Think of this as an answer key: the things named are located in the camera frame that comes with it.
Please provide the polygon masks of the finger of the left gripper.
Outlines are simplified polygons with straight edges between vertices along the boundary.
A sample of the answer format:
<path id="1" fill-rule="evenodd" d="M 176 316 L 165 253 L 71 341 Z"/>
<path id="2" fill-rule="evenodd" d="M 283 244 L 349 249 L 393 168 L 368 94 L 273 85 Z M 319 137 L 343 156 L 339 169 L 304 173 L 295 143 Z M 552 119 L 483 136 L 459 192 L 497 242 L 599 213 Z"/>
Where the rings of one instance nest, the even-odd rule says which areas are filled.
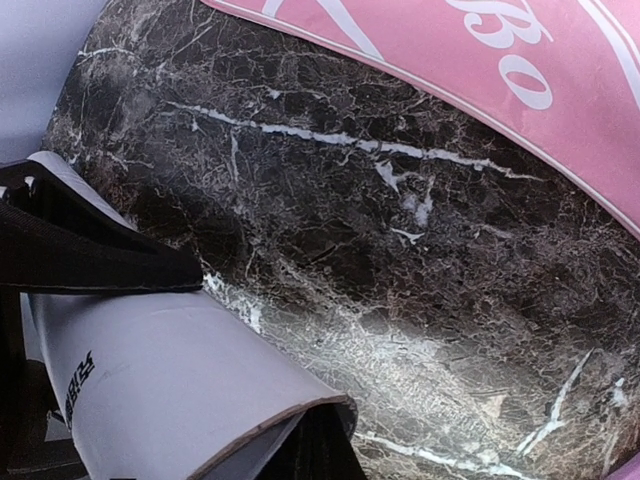
<path id="1" fill-rule="evenodd" d="M 189 292 L 190 254 L 121 224 L 39 162 L 1 168 L 1 284 L 69 295 Z"/>

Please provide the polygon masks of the white shuttlecock tube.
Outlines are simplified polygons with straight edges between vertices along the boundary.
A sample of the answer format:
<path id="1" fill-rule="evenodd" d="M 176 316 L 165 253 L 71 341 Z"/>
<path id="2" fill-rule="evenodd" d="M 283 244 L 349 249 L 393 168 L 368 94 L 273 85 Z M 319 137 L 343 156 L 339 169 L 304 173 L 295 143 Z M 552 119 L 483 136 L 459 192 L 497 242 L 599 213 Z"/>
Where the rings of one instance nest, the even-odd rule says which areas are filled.
<path id="1" fill-rule="evenodd" d="M 58 155 L 39 162 L 133 229 Z M 360 479 L 353 400 L 206 294 L 28 293 L 53 392 L 94 479 Z"/>

